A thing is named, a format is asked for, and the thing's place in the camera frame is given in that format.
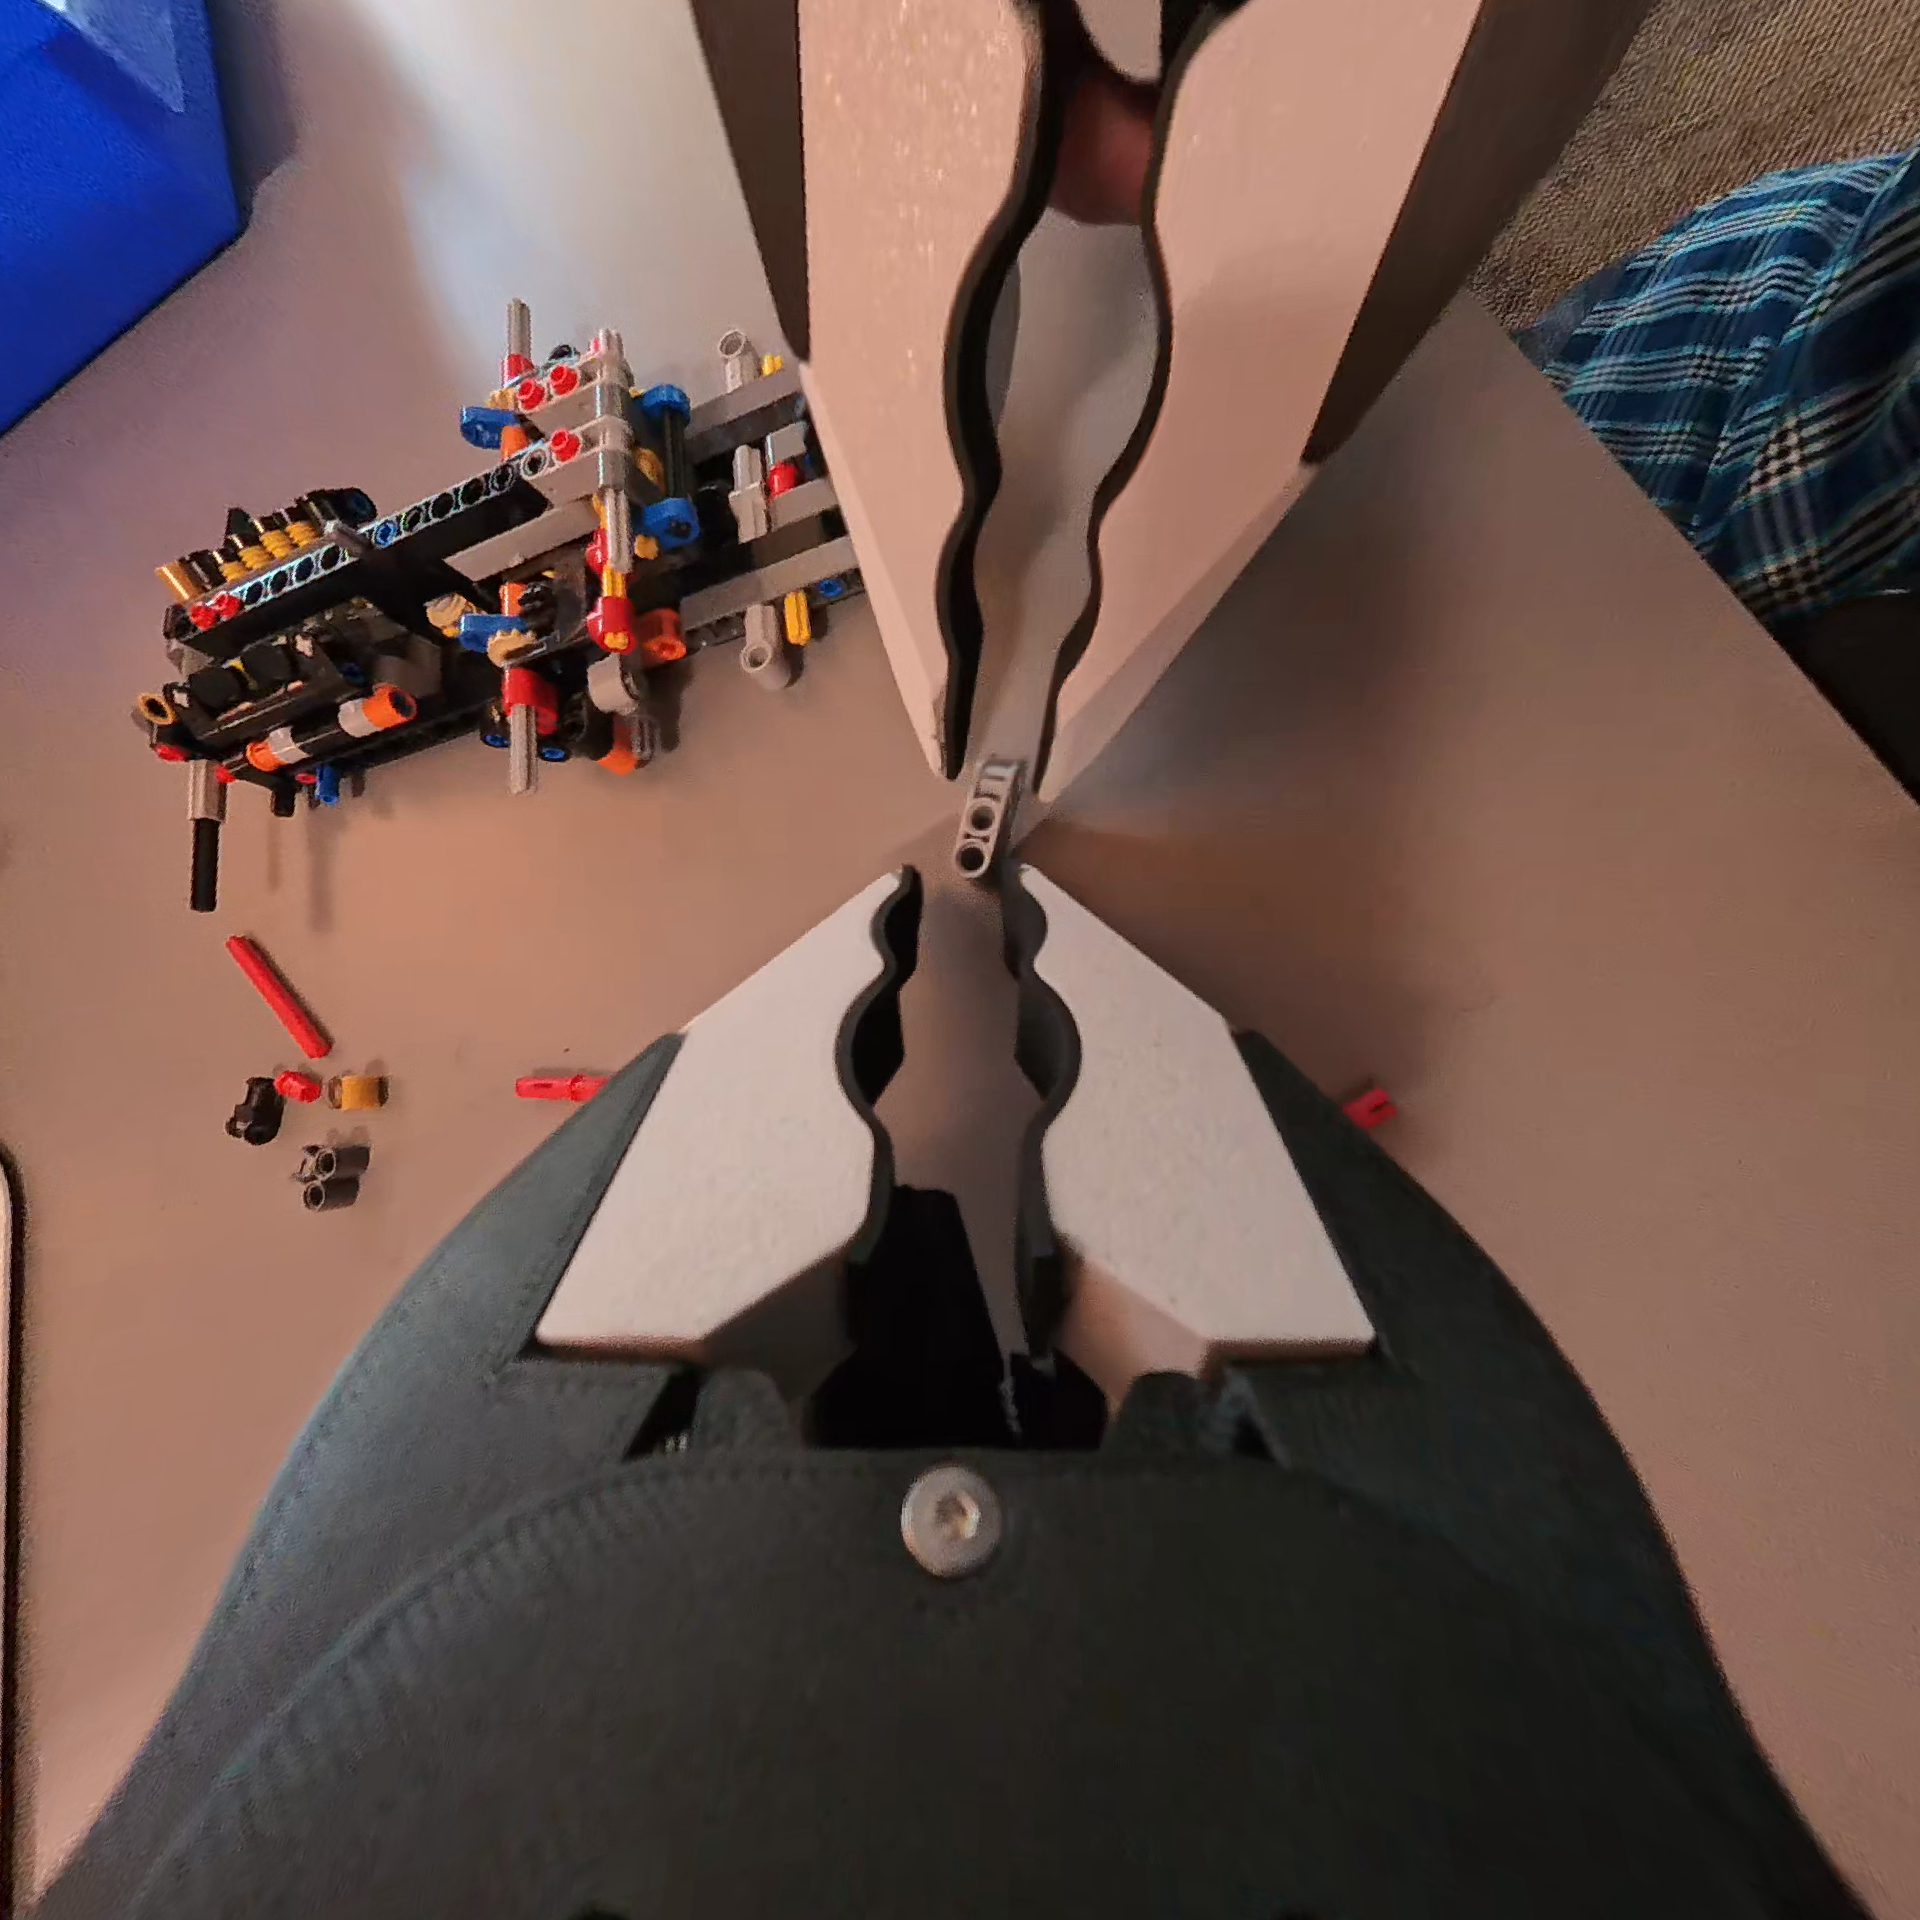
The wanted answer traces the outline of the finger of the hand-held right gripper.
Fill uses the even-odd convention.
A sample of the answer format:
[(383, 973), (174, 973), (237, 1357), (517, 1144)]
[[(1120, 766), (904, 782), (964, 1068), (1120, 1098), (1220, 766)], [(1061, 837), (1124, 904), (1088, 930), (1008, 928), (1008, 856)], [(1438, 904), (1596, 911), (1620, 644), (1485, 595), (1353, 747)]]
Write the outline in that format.
[(1040, 215), (1045, 12), (694, 3), (761, 268), (927, 763), (968, 752), (992, 315)]
[(1095, 591), (1038, 759), (1056, 803), (1365, 418), (1616, 70), (1647, 5), (1256, 3), (1167, 70), (1161, 327), (1095, 492)]

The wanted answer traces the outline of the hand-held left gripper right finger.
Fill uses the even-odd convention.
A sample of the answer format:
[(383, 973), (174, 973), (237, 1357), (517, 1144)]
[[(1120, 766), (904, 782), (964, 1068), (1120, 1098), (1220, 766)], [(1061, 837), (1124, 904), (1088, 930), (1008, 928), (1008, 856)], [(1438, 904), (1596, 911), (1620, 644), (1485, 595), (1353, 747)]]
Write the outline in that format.
[(1366, 1352), (1376, 1327), (1228, 1019), (1031, 863), (1000, 872), (1025, 1349), (1142, 1376)]

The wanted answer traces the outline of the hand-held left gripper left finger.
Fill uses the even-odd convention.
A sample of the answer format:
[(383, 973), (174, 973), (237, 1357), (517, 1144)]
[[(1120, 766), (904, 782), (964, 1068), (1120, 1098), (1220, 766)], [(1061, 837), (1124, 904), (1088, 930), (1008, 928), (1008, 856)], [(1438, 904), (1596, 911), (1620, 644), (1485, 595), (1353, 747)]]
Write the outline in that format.
[(920, 875), (901, 866), (691, 1019), (536, 1323), (556, 1352), (827, 1373), (895, 1187)]

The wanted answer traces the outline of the light grey lego beam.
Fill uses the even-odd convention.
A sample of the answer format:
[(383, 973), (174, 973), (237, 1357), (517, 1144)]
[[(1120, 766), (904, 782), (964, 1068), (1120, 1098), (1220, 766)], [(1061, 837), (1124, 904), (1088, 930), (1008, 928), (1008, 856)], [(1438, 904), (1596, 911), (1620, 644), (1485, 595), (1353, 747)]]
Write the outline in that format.
[(964, 884), (990, 884), (1031, 815), (1029, 757), (984, 752), (966, 768), (956, 815), (951, 868)]

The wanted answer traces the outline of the multicoloured lego vehicle chassis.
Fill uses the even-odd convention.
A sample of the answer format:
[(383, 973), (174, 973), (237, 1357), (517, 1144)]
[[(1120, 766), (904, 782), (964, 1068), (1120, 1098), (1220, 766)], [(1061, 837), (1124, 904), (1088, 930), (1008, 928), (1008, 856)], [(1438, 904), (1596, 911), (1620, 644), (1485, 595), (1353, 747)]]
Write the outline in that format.
[(651, 676), (708, 646), (792, 683), (863, 578), (798, 372), (737, 327), (715, 354), (696, 402), (640, 383), (612, 327), (534, 351), (513, 299), (493, 391), (461, 411), (481, 471), (389, 511), (359, 486), (228, 507), (157, 566), (172, 670), (135, 723), (185, 773), (190, 910), (219, 900), (239, 789), (287, 821), (471, 735), (525, 796), (550, 763), (657, 757)]

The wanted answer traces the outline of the long red lego axle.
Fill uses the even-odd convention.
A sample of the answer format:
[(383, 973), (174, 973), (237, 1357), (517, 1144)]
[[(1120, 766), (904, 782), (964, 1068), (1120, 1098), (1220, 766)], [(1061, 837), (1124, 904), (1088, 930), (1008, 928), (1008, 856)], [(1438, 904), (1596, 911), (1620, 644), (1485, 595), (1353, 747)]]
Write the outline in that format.
[(299, 1053), (307, 1061), (325, 1061), (334, 1039), (272, 956), (248, 935), (230, 935), (223, 949)]

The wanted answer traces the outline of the person's blue plaid shirt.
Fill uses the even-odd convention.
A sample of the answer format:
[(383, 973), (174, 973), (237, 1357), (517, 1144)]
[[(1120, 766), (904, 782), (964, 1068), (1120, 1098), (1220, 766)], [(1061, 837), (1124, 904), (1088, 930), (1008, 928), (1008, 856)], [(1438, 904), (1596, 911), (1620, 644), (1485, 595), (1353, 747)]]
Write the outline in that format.
[(1515, 342), (1759, 623), (1916, 587), (1916, 147), (1742, 182)]

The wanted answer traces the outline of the blue plastic storage bin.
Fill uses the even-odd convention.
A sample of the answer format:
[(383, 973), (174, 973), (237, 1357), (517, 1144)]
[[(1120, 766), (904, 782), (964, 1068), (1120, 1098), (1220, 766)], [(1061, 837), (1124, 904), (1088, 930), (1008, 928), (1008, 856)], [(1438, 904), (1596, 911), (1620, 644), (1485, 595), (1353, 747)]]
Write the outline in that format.
[(203, 3), (3, 5), (3, 427), (244, 229)]

